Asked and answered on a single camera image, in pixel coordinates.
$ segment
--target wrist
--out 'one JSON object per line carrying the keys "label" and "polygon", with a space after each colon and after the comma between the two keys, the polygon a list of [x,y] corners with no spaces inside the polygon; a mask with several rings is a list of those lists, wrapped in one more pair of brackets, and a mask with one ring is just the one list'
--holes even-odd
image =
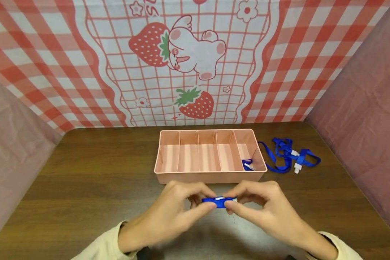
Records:
{"label": "wrist", "polygon": [[299,248],[320,260],[335,260],[338,257],[337,248],[309,225]]}
{"label": "wrist", "polygon": [[138,226],[133,223],[125,223],[118,233],[118,248],[121,252],[133,252],[145,246],[142,238],[142,232],[139,231]]}

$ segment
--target box compartment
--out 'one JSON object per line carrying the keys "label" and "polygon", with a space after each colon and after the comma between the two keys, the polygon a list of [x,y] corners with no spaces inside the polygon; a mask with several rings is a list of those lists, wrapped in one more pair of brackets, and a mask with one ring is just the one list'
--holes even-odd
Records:
{"label": "box compartment", "polygon": [[[242,159],[253,159],[246,171]],[[171,180],[204,183],[258,181],[267,171],[252,129],[164,130],[160,132],[155,173]]]}

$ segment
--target finger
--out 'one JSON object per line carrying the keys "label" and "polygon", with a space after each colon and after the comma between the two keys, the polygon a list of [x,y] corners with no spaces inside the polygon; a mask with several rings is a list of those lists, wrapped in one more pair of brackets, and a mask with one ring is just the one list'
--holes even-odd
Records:
{"label": "finger", "polygon": [[213,202],[205,202],[200,205],[184,212],[182,216],[182,221],[185,222],[185,225],[189,228],[191,227],[198,219],[210,213],[213,209],[217,208],[217,205]]}
{"label": "finger", "polygon": [[258,195],[242,196],[240,199],[238,199],[238,202],[241,204],[254,202],[260,206],[263,206],[266,203],[266,201]]}
{"label": "finger", "polygon": [[195,194],[192,195],[193,201],[197,203],[197,205],[200,205],[202,203],[202,198],[205,198],[203,194]]}
{"label": "finger", "polygon": [[191,206],[190,206],[190,208],[195,208],[197,206],[197,204],[195,203],[195,202],[191,202]]}
{"label": "finger", "polygon": [[186,197],[198,193],[203,194],[206,197],[210,197],[210,198],[217,197],[215,192],[213,192],[210,188],[208,188],[208,186],[206,186],[205,183],[201,183],[201,182],[185,183],[184,192]]}
{"label": "finger", "polygon": [[255,182],[255,181],[242,181],[233,189],[223,194],[224,197],[238,197],[239,195],[249,192],[250,194],[259,195],[265,199],[269,198],[273,186],[277,185],[274,181],[268,182]]}
{"label": "finger", "polygon": [[239,217],[247,219],[248,221],[252,222],[253,224],[260,226],[260,222],[261,222],[260,211],[252,209],[252,208],[247,208],[244,205],[242,205],[238,202],[232,201],[232,200],[227,200],[224,203],[224,205],[227,209],[233,211]]}

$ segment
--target strawberry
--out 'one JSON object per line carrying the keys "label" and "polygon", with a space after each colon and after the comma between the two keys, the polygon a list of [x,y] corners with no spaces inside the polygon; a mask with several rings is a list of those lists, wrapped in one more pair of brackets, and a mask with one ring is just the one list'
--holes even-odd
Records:
{"label": "strawberry", "polygon": [[210,93],[196,90],[176,90],[180,98],[175,102],[179,106],[179,111],[191,118],[205,119],[212,114],[214,99]]}
{"label": "strawberry", "polygon": [[169,62],[169,29],[160,22],[146,25],[129,40],[130,49],[150,66],[162,67]]}

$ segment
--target wooden table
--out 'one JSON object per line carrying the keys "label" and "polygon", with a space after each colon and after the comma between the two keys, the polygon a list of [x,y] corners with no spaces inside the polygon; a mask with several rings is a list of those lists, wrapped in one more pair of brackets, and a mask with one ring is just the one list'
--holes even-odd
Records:
{"label": "wooden table", "polygon": [[[261,181],[279,182],[315,229],[340,236],[364,259],[390,260],[389,227],[304,122],[70,131],[1,231],[0,260],[74,257],[104,231],[142,213],[160,194],[163,186],[153,173],[160,130],[208,128],[252,128],[268,144],[273,137],[289,137],[297,150],[311,149],[322,159],[317,167],[299,175],[267,172]],[[211,185],[217,194],[232,186]],[[301,254],[223,210],[154,251],[155,259],[281,259]]]}

